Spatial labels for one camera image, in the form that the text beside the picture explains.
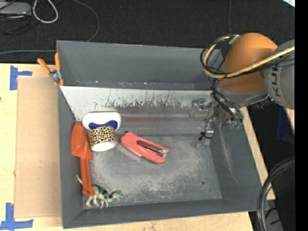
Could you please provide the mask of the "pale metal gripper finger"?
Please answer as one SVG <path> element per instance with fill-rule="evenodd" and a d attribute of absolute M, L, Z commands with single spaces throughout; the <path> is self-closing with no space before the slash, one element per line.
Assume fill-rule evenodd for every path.
<path fill-rule="evenodd" d="M 214 135 L 214 130 L 211 127 L 211 123 L 205 122 L 202 126 L 200 134 L 198 135 L 198 140 L 195 143 L 197 148 L 204 146 L 209 146 Z"/>
<path fill-rule="evenodd" d="M 208 112 L 209 109 L 211 108 L 211 106 L 212 106 L 212 103 L 207 102 L 206 99 L 192 100 L 192 106 L 191 106 L 190 111 L 189 111 L 189 119 L 195 120 L 198 112 L 202 112 L 202 111 Z"/>

